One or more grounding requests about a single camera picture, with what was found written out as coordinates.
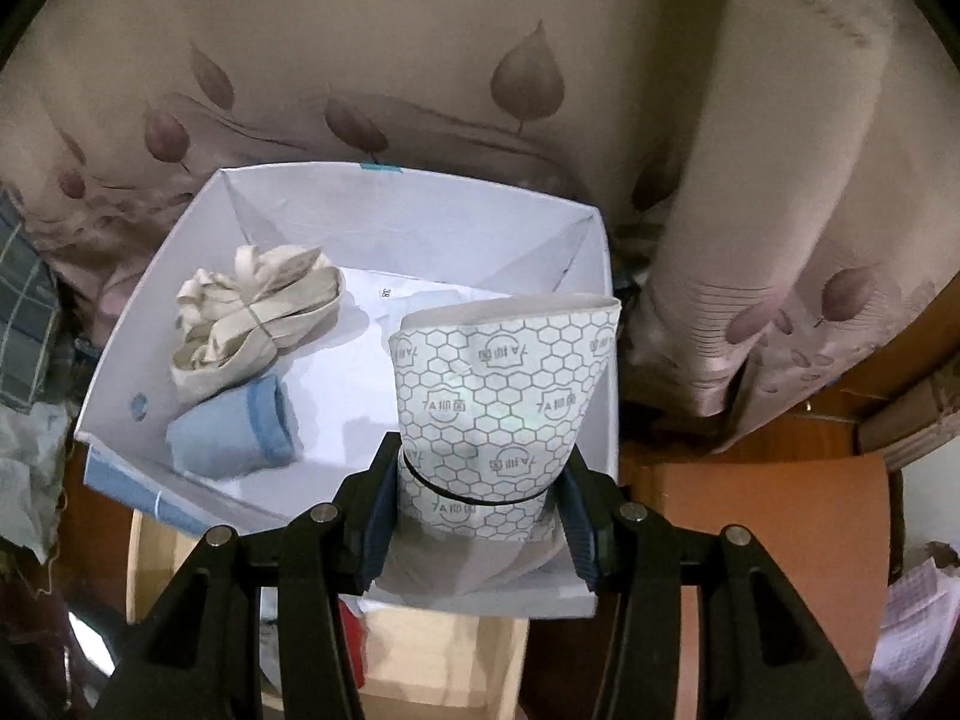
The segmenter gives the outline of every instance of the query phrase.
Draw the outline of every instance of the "metal bolt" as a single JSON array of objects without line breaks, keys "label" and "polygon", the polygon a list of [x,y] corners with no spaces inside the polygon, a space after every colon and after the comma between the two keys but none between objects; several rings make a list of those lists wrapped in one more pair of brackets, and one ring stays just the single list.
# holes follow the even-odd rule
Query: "metal bolt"
[{"label": "metal bolt", "polygon": [[226,525],[215,525],[206,532],[206,543],[211,547],[222,547],[233,538],[233,531]]},{"label": "metal bolt", "polygon": [[647,518],[647,508],[642,503],[625,503],[620,505],[620,516],[630,522],[642,522]]},{"label": "metal bolt", "polygon": [[750,531],[741,525],[731,525],[726,532],[727,541],[736,544],[738,547],[745,547],[752,538]]},{"label": "metal bolt", "polygon": [[318,503],[310,509],[310,519],[314,522],[333,522],[340,515],[335,503]]}]

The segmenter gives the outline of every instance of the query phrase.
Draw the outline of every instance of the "black rubber band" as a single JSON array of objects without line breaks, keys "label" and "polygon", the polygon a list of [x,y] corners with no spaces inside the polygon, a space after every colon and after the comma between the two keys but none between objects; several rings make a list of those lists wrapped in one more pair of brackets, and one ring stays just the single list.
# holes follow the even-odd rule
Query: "black rubber band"
[{"label": "black rubber band", "polygon": [[410,471],[414,479],[430,490],[431,493],[437,493],[441,498],[449,498],[451,501],[456,501],[457,503],[466,503],[468,506],[510,506],[510,504],[532,501],[534,498],[538,497],[539,495],[543,495],[546,492],[546,490],[540,490],[538,493],[533,493],[532,495],[527,495],[525,498],[517,498],[512,501],[481,501],[479,498],[467,498],[466,495],[450,493],[450,490],[444,490],[441,487],[437,487],[437,485],[434,483],[424,479],[424,477],[416,472],[414,466],[411,466],[410,461],[407,460],[407,456],[404,454],[403,450],[400,450],[400,456],[403,458],[403,464],[407,466],[407,470]]}]

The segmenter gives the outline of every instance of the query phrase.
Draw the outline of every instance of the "blue checkered cloth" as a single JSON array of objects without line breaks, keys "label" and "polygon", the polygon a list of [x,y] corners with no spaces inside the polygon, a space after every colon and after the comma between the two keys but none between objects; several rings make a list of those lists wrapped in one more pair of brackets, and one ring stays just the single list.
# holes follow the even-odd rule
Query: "blue checkered cloth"
[{"label": "blue checkered cloth", "polygon": [[75,355],[72,338],[60,331],[56,276],[0,185],[0,403],[28,412],[37,400],[62,399]]}]

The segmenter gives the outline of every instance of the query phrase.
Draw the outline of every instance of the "hexagon pattern fabric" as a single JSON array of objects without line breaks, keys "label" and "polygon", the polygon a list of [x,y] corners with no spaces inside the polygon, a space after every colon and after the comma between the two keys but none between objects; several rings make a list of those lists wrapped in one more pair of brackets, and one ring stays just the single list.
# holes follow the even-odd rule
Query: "hexagon pattern fabric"
[{"label": "hexagon pattern fabric", "polygon": [[620,305],[538,295],[428,309],[390,338],[407,461],[400,512],[462,536],[540,541],[549,485],[573,449],[613,352]]}]

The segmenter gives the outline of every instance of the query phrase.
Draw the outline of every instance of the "beige strap bundle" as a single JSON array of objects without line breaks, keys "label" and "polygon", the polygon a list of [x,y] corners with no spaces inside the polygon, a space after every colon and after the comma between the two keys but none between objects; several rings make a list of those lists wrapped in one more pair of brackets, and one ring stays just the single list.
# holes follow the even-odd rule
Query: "beige strap bundle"
[{"label": "beige strap bundle", "polygon": [[199,269],[176,296],[181,346],[170,370],[184,403],[256,373],[337,308],[344,277],[319,248],[239,247],[236,277]]}]

